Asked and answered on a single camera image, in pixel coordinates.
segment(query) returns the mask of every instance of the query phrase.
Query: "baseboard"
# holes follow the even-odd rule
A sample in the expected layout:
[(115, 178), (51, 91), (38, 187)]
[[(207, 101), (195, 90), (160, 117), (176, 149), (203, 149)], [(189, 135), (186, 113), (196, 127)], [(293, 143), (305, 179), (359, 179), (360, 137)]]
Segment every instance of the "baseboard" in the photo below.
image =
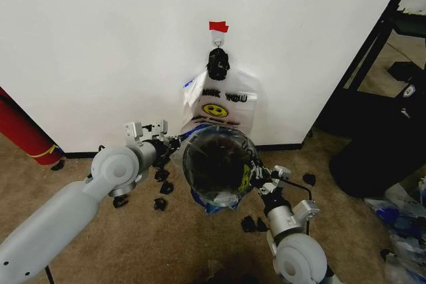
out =
[(67, 159), (91, 159), (96, 156), (98, 152), (68, 152), (65, 153)]
[[(263, 146), (256, 146), (258, 151), (282, 151), (282, 150), (300, 150), (302, 143), (293, 144), (266, 144)], [(68, 152), (65, 153), (67, 159), (91, 159), (96, 156), (98, 152)]]
[(290, 151), (302, 149), (303, 143), (292, 144), (266, 144), (263, 146), (256, 146), (257, 151)]

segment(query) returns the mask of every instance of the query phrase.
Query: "clear plastic bag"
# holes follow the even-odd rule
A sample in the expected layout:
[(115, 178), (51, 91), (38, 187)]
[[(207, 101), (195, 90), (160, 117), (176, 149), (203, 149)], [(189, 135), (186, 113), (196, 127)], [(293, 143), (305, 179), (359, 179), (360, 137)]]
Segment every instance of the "clear plastic bag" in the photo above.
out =
[(228, 70), (223, 80), (201, 73), (184, 86), (182, 132), (210, 123), (250, 134), (259, 88), (257, 78), (236, 69)]
[(236, 208), (252, 188), (260, 164), (253, 142), (239, 130), (203, 124), (183, 136), (172, 161), (182, 169), (192, 196), (207, 213)]
[(392, 254), (386, 256), (385, 274), (388, 284), (426, 284), (426, 278), (404, 268)]

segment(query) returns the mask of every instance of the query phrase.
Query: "smiley face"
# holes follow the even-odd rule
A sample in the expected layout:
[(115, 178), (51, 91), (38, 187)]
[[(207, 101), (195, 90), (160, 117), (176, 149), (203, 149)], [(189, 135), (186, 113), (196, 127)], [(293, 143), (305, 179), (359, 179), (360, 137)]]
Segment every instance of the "smiley face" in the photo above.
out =
[(217, 116), (218, 118), (224, 118), (228, 115), (228, 111), (223, 106), (217, 104), (205, 104), (202, 106), (202, 110), (210, 116)]

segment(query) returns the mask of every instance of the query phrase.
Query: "red cylinder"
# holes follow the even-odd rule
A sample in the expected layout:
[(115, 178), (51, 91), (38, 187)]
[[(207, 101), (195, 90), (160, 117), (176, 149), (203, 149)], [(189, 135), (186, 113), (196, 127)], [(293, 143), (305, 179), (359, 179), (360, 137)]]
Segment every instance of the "red cylinder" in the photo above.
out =
[(63, 156), (58, 146), (1, 87), (0, 132), (40, 164), (53, 164)]

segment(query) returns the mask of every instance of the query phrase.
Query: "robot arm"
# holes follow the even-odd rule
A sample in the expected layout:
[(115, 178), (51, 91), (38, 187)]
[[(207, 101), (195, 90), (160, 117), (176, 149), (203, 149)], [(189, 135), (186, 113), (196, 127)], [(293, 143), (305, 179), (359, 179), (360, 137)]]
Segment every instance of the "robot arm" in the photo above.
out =
[(9, 235), (0, 245), (0, 284), (36, 276), (86, 228), (104, 197), (131, 191), (152, 164), (178, 147), (177, 139), (163, 136), (165, 121), (145, 128), (152, 140), (141, 142), (142, 125), (125, 124), (126, 147), (101, 150), (92, 162), (90, 178), (66, 185)]
[(274, 270), (287, 283), (321, 283), (327, 271), (327, 258), (319, 243), (302, 233), (306, 222), (320, 210), (310, 200), (303, 200), (291, 208), (282, 197), (285, 185), (282, 180), (289, 180), (290, 175), (287, 168), (276, 166), (266, 181), (254, 182), (270, 225), (267, 240), (274, 256)]

